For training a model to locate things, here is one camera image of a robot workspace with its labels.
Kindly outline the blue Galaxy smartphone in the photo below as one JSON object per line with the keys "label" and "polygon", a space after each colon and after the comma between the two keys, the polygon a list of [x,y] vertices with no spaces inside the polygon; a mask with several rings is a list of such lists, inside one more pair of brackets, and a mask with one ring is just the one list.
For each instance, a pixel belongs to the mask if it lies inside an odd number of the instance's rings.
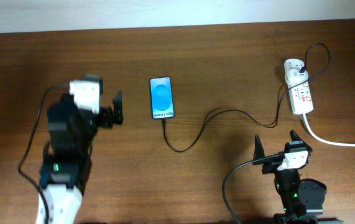
{"label": "blue Galaxy smartphone", "polygon": [[173,118],[175,115],[170,77],[150,79],[152,117],[154,119]]}

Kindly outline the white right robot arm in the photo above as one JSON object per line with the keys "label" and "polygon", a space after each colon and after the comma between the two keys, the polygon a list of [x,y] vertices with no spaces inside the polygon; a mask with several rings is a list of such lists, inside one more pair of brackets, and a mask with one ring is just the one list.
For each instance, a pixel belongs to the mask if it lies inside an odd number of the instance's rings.
{"label": "white right robot arm", "polygon": [[313,149],[294,130],[290,137],[282,152],[266,156],[256,135],[253,164],[261,165],[263,174],[274,174],[274,187],[284,212],[276,213],[273,223],[317,223],[317,217],[323,213],[327,187],[315,179],[300,178],[299,170],[308,164]]}

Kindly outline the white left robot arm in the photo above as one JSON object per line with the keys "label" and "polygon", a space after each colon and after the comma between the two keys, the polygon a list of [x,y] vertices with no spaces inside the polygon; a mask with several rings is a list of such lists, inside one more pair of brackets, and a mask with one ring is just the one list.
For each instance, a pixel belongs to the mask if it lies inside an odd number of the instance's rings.
{"label": "white left robot arm", "polygon": [[90,176],[93,139],[99,128],[122,124],[122,92],[99,114],[79,109],[64,93],[47,110],[50,141],[43,149],[37,223],[73,223]]}

